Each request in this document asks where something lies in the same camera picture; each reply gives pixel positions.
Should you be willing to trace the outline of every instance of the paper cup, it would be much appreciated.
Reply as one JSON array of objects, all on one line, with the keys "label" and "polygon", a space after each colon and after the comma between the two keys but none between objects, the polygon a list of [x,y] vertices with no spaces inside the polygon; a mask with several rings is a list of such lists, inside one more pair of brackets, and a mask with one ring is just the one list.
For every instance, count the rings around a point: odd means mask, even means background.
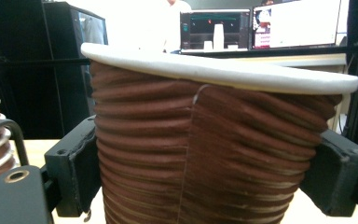
[{"label": "paper cup", "polygon": [[278,66],[82,52],[107,223],[280,223],[341,93],[358,87]]}]

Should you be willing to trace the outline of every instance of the electronic equipment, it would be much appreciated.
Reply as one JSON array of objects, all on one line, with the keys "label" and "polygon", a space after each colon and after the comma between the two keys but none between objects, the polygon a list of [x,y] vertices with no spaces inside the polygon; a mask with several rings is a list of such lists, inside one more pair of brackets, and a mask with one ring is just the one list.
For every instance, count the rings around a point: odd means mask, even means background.
[{"label": "electronic equipment", "polygon": [[340,0],[319,2],[254,7],[252,49],[335,46]]},{"label": "electronic equipment", "polygon": [[181,13],[181,48],[204,51],[205,41],[213,41],[216,24],[223,24],[224,48],[248,50],[251,12],[249,9],[193,10]]}]

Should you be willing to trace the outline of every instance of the black monitor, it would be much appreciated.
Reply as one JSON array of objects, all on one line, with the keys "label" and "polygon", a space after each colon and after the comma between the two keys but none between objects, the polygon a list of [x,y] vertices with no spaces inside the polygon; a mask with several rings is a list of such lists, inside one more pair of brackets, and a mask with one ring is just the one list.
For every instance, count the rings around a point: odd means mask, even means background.
[{"label": "black monitor", "polygon": [[340,0],[254,7],[252,49],[336,45]]},{"label": "black monitor", "polygon": [[220,50],[247,50],[250,38],[250,9],[193,10],[181,13],[182,51],[204,51],[213,41],[216,24],[223,24],[224,47]]}]

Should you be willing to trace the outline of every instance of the white cup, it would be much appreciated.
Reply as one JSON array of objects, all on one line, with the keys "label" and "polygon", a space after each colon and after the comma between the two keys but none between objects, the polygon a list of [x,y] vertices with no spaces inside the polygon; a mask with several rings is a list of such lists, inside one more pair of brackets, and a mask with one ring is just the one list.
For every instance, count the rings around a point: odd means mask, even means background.
[{"label": "white cup", "polygon": [[211,40],[204,41],[204,50],[213,50],[213,42]]}]

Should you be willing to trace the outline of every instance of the wooden table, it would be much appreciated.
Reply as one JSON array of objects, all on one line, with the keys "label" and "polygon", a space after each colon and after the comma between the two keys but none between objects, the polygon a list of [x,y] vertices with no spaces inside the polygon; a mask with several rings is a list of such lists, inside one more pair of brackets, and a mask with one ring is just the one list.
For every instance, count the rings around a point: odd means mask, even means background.
[{"label": "wooden table", "polygon": [[[52,148],[58,140],[25,140],[28,159],[31,165],[42,167],[45,164],[44,154]],[[89,224],[104,224],[103,196],[98,192],[91,204],[91,219]],[[84,223],[81,217],[58,217],[56,211],[52,213],[55,224]],[[281,224],[358,224],[358,206],[352,217],[327,217],[300,189],[296,192]]]}]

